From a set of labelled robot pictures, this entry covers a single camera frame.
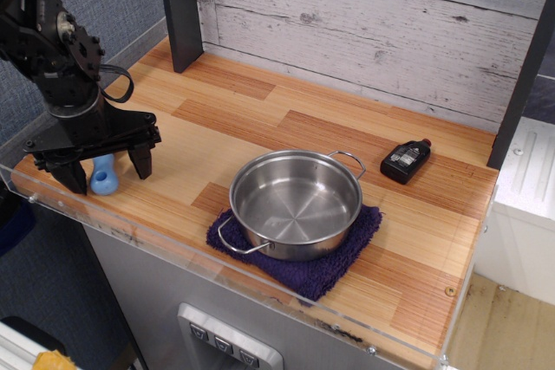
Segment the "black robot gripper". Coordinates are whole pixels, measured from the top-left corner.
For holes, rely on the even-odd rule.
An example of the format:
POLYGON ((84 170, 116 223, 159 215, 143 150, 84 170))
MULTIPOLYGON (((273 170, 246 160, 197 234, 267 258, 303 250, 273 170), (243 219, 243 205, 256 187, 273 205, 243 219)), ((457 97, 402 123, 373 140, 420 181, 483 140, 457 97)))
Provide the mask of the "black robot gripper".
POLYGON ((152 174, 151 149, 161 142, 154 114, 101 101, 83 114, 53 121, 52 126, 32 133, 23 150, 69 191, 87 194, 81 161, 105 154, 127 151, 140 179, 152 174))

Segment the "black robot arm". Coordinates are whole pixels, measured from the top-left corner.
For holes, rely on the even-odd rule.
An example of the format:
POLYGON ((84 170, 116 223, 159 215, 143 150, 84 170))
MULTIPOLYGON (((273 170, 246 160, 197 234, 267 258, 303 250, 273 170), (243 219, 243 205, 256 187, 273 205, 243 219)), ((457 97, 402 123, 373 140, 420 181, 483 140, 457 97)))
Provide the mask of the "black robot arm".
POLYGON ((38 169, 73 193, 87 192, 81 162, 125 151, 140 179, 152 173, 151 151, 160 143, 152 113, 117 108, 131 98, 134 84, 115 98, 100 74, 128 76, 102 63, 105 51, 61 0, 1 0, 1 58, 40 90, 53 124, 23 146, 38 169))

